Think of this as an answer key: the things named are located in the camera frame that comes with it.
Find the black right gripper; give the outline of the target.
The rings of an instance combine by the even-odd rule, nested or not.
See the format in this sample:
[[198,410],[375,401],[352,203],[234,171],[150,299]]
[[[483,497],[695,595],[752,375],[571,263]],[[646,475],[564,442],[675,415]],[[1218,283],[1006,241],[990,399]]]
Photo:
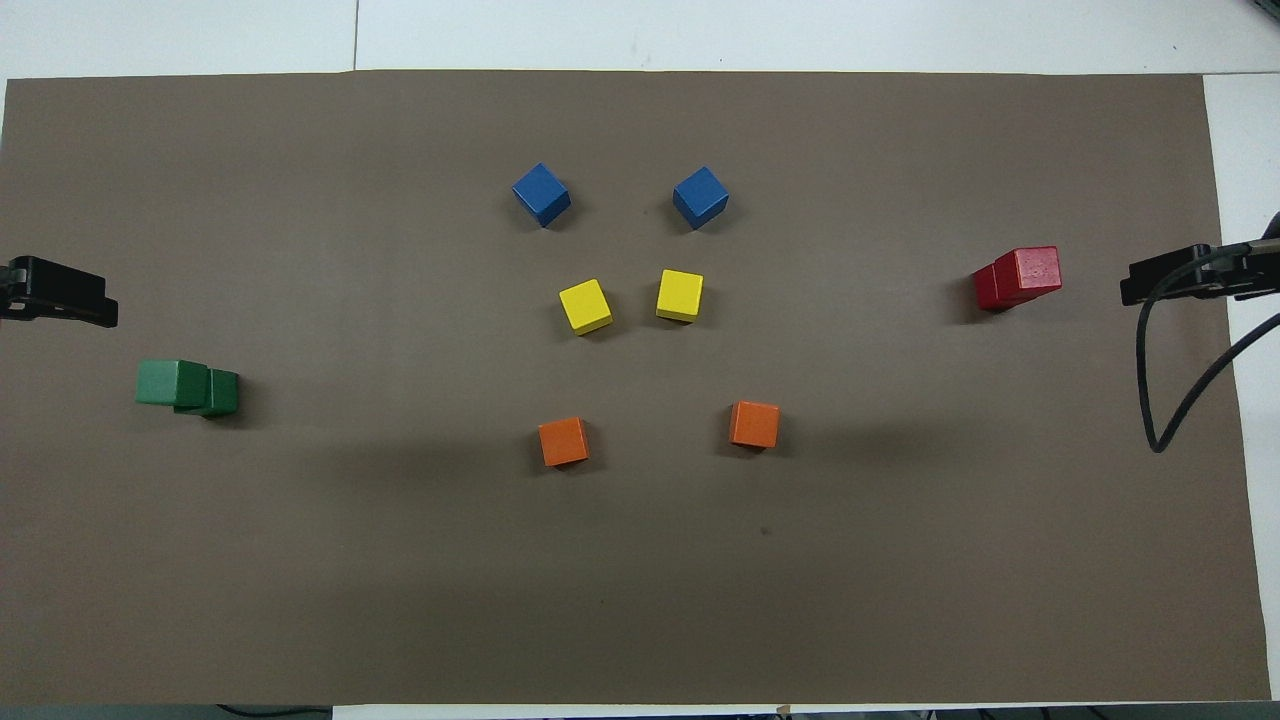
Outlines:
[[[1207,243],[1193,243],[1184,249],[1132,263],[1128,274],[1119,283],[1124,306],[1142,305],[1153,296],[1157,286],[1179,266],[1192,260],[1202,260],[1213,249]],[[1201,263],[1179,275],[1158,296],[1180,299],[1201,296],[1208,291],[1211,299],[1249,300],[1279,291],[1277,243],[1231,243],[1217,249],[1211,264]]]

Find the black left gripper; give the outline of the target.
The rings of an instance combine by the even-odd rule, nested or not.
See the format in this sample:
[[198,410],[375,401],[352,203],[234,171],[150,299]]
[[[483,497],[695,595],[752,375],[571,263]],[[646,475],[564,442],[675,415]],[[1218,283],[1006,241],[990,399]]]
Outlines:
[[14,322],[67,319],[102,328],[119,322],[118,301],[101,275],[31,255],[1,266],[0,301],[1,319]]

